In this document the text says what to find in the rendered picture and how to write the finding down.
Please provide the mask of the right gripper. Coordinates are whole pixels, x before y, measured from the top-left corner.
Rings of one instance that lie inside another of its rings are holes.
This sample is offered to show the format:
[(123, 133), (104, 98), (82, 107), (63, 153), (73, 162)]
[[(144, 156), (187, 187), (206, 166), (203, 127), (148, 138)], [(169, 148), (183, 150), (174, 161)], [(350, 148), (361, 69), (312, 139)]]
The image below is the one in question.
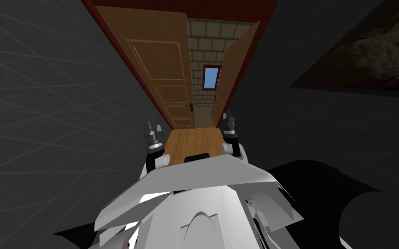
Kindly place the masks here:
[(232, 117), (230, 109), (227, 109), (227, 114), (223, 113), (223, 119), (220, 124), (220, 129), (223, 136), (235, 136), (235, 118)]

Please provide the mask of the dark framed wall picture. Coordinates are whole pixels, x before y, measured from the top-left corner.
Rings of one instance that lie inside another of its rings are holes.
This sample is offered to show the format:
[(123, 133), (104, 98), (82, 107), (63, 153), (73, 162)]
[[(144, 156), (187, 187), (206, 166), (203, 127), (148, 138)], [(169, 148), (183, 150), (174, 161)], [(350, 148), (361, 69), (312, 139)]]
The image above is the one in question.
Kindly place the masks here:
[(399, 0), (383, 0), (292, 86), (399, 98)]

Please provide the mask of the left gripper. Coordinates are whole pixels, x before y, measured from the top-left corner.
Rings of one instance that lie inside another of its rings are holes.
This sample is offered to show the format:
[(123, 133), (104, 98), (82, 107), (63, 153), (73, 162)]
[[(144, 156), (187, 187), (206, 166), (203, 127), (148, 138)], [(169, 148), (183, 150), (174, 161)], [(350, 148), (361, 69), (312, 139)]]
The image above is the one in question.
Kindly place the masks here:
[(157, 125), (157, 130), (156, 131), (151, 131), (151, 123), (147, 123), (147, 130), (144, 132), (145, 139), (147, 143), (154, 142), (158, 140), (158, 136), (161, 135), (161, 126), (158, 124)]

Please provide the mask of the plain brown door leaf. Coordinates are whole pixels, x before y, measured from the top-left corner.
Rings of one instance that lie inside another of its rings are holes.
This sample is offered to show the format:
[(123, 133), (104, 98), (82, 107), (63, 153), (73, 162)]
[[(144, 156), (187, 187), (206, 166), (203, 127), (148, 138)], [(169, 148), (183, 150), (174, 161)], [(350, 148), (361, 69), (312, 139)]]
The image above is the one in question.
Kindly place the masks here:
[(219, 82), (216, 89), (216, 98), (211, 110), (211, 118), (214, 122), (214, 126), (217, 126), (218, 122), (222, 119), (225, 105), (229, 99), (229, 95), (235, 84), (259, 23), (260, 22), (255, 23), (224, 53)]

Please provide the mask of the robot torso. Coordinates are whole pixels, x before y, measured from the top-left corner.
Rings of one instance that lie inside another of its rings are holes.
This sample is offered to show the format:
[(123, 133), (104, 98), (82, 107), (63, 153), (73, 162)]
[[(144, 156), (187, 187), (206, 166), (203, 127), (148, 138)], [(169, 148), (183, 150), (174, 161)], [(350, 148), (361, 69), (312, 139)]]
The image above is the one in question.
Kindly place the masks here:
[(230, 155), (161, 167), (96, 218), (90, 249), (299, 249), (302, 216), (268, 172)]

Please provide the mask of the red framed window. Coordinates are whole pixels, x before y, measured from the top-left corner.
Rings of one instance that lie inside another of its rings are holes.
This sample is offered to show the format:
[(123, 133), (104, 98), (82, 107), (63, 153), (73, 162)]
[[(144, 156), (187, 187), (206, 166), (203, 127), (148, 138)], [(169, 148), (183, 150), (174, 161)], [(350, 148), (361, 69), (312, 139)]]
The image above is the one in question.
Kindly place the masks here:
[(203, 90), (216, 90), (221, 67), (221, 65), (212, 64), (205, 64), (203, 66)]

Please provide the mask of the brown wooden door leaf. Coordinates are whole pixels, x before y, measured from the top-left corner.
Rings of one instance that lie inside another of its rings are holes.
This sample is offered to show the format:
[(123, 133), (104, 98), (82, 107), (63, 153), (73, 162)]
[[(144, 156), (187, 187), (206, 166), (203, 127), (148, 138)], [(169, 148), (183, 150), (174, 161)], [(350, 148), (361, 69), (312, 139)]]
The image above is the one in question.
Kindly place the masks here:
[(195, 127), (185, 13), (97, 6), (164, 117), (174, 129)]

